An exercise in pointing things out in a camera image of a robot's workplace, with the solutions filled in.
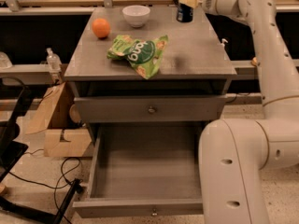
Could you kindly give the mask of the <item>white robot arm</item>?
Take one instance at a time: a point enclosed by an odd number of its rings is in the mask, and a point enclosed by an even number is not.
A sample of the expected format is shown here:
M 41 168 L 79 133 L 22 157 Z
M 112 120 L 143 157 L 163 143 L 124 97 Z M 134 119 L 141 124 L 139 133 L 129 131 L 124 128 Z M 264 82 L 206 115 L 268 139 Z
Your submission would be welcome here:
M 299 73 L 276 23 L 275 0 L 179 0 L 251 30 L 263 119 L 218 119 L 199 141 L 205 224 L 270 224 L 259 172 L 299 163 Z

